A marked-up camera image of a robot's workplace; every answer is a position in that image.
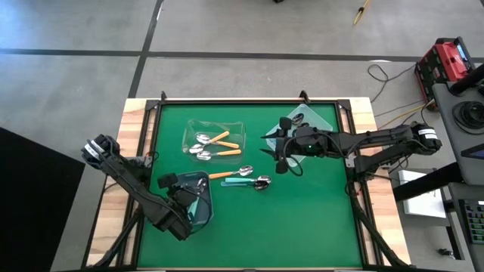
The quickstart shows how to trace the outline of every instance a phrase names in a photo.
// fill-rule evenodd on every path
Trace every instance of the concrete floor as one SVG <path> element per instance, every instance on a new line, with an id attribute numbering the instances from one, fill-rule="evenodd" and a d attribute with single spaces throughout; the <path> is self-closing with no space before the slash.
<path id="1" fill-rule="evenodd" d="M 136 97 L 373 97 L 380 83 L 359 55 L 420 57 L 439 37 L 462 36 L 473 57 L 484 57 L 484 8 L 479 0 L 374 0 L 357 27 L 364 1 L 165 0 L 151 51 L 344 54 L 354 61 L 149 57 Z M 0 0 L 0 49 L 140 51 L 156 0 Z M 80 160 L 85 139 L 116 136 L 139 57 L 12 55 L 0 53 L 0 126 Z M 380 63 L 395 75 L 412 63 Z M 390 82 L 374 113 L 420 100 L 409 72 Z M 408 108 L 377 118 L 382 125 Z M 415 168 L 455 159 L 438 114 L 427 113 L 444 147 Z M 80 266 L 102 190 L 88 172 L 79 186 L 54 270 Z M 443 228 L 405 223 L 413 264 L 472 270 L 468 261 L 437 255 L 448 246 Z M 422 231 L 432 239 L 422 239 Z"/>

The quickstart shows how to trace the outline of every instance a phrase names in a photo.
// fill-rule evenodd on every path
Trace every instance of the green mat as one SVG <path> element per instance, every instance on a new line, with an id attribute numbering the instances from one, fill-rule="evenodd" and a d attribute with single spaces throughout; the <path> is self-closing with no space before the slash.
<path id="1" fill-rule="evenodd" d="M 208 173 L 252 165 L 250 177 L 270 175 L 264 191 L 220 187 L 211 181 L 214 216 L 199 233 L 178 241 L 148 222 L 144 225 L 139 267 L 361 267 L 358 241 L 342 159 L 306 158 L 304 175 L 275 173 L 275 161 L 259 148 L 260 139 L 298 105 L 166 105 L 163 106 L 150 190 L 162 194 L 157 178 L 169 172 Z M 334 105 L 311 108 L 336 130 Z M 240 165 L 194 162 L 182 153 L 189 119 L 242 121 L 246 150 Z"/>

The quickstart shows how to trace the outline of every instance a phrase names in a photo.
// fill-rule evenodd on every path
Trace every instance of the wooden board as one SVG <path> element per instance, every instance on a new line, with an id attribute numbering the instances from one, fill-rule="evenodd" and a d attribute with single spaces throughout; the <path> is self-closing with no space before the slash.
<path id="1" fill-rule="evenodd" d="M 234 98 L 238 100 L 251 100 L 252 98 Z M 271 100 L 274 98 L 257 98 L 257 100 Z M 357 133 L 377 130 L 377 125 L 374 120 L 371 103 L 367 97 L 342 97 L 342 98 L 323 98 L 317 97 L 312 100 L 336 100 L 336 99 L 350 99 L 352 105 L 353 120 Z M 123 156 L 135 156 L 138 147 L 138 139 L 141 131 L 141 124 L 143 122 L 144 105 L 146 100 L 141 98 L 133 98 L 126 100 L 126 105 L 123 110 L 123 117 L 119 127 L 117 141 L 121 146 L 121 154 Z M 189 98 L 183 99 L 169 99 L 169 100 L 191 100 Z M 153 116 L 150 117 L 150 125 L 148 129 L 148 138 L 144 146 L 146 153 L 150 144 L 150 136 L 153 128 Z M 349 131 L 348 122 L 343 116 L 343 127 L 345 131 Z M 364 155 L 372 155 L 380 152 L 381 148 L 368 148 L 362 150 Z M 378 175 L 387 176 L 387 171 L 380 169 Z M 108 178 L 107 184 L 113 183 Z M 388 180 L 383 178 L 375 178 L 368 182 L 368 189 L 371 198 L 371 205 L 374 211 L 374 217 L 377 229 L 382 234 L 383 238 L 392 248 L 392 250 L 407 264 L 410 264 L 410 257 L 403 234 L 403 229 L 400 224 L 399 213 L 397 211 L 395 199 L 393 197 L 392 187 Z M 102 258 L 104 253 L 110 248 L 113 241 L 118 236 L 123 226 L 123 219 L 126 210 L 127 193 L 119 186 L 115 185 L 107 190 L 101 201 L 99 216 L 95 226 L 95 232 L 89 251 L 87 265 L 94 264 Z M 372 254 L 372 243 L 368 232 L 365 230 L 365 244 L 369 254 L 371 264 L 374 264 L 374 256 Z M 126 250 L 125 262 L 129 262 L 131 257 L 131 246 Z"/>

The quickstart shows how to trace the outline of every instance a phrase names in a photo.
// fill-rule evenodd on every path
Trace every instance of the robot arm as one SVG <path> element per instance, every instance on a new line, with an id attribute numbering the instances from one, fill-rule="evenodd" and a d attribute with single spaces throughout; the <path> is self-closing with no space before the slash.
<path id="1" fill-rule="evenodd" d="M 111 176 L 140 205 L 146 218 L 159 230 L 169 230 L 178 240 L 191 234 L 187 207 L 196 199 L 174 184 L 169 184 L 168 197 L 150 193 L 143 181 L 150 178 L 150 169 L 119 154 L 119 144 L 110 136 L 100 134 L 82 148 L 82 158 L 92 167 Z"/>
<path id="2" fill-rule="evenodd" d="M 292 137 L 287 132 L 291 120 L 282 117 L 280 129 L 262 138 L 275 138 L 276 148 L 262 150 L 276 161 L 276 172 L 283 174 L 288 170 L 287 158 L 292 155 L 348 158 L 360 148 L 389 146 L 373 156 L 354 158 L 353 174 L 361 180 L 368 173 L 384 164 L 392 164 L 411 154 L 432 155 L 442 146 L 433 128 L 425 124 L 412 123 L 380 131 L 367 131 L 361 134 L 318 130 L 314 127 L 298 128 Z"/>

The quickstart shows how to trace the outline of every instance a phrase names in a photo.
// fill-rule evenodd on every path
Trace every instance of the black control panel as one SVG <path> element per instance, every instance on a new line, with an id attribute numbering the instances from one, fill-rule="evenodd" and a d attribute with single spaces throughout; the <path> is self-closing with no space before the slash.
<path id="1" fill-rule="evenodd" d="M 469 241 L 484 245 L 484 200 L 459 200 Z"/>

